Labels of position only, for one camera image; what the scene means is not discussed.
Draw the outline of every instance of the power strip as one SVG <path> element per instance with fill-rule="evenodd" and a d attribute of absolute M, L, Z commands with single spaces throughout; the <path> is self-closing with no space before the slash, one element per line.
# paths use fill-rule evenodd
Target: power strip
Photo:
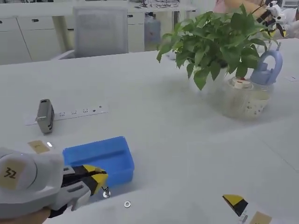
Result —
<path fill-rule="evenodd" d="M 79 118 L 84 116 L 90 116 L 100 113 L 107 113 L 108 107 L 106 105 L 99 105 L 95 107 L 89 107 L 84 109 L 72 110 L 69 112 L 55 112 L 54 120 L 65 120 L 72 118 Z M 25 125 L 36 125 L 36 115 L 25 116 Z"/>

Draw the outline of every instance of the blue container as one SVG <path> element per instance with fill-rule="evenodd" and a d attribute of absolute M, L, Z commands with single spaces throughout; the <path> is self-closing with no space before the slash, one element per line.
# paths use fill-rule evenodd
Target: blue container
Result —
<path fill-rule="evenodd" d="M 66 165 L 74 167 L 86 164 L 106 170 L 110 188 L 128 183 L 133 178 L 134 162 L 124 137 L 66 148 L 63 155 Z"/>

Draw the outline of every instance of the yellow and black gripper tip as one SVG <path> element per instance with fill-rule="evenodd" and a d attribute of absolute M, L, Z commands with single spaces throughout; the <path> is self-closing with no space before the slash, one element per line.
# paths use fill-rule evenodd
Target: yellow and black gripper tip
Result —
<path fill-rule="evenodd" d="M 103 169 L 91 165 L 82 165 L 72 168 L 76 175 L 86 175 L 81 178 L 81 181 L 89 187 L 91 195 L 98 193 L 99 189 L 105 186 L 108 174 Z"/>
<path fill-rule="evenodd" d="M 223 195 L 222 197 L 239 217 L 248 205 L 248 202 L 239 195 Z"/>

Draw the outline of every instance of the yellow tag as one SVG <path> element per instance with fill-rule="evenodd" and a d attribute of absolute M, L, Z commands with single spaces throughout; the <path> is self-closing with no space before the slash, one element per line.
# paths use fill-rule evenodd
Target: yellow tag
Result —
<path fill-rule="evenodd" d="M 43 142 L 40 140 L 31 141 L 31 142 L 28 142 L 28 144 L 37 154 L 50 151 L 49 148 L 45 144 L 43 144 Z"/>
<path fill-rule="evenodd" d="M 270 224 L 271 220 L 272 217 L 257 211 L 250 224 Z"/>
<path fill-rule="evenodd" d="M 15 190 L 25 163 L 16 160 L 7 160 L 0 172 L 0 186 Z"/>

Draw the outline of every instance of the white chair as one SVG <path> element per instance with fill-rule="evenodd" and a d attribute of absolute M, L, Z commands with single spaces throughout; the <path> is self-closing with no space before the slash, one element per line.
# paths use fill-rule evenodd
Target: white chair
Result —
<path fill-rule="evenodd" d="M 118 7 L 74 7 L 75 44 L 52 60 L 128 53 L 128 11 Z"/>

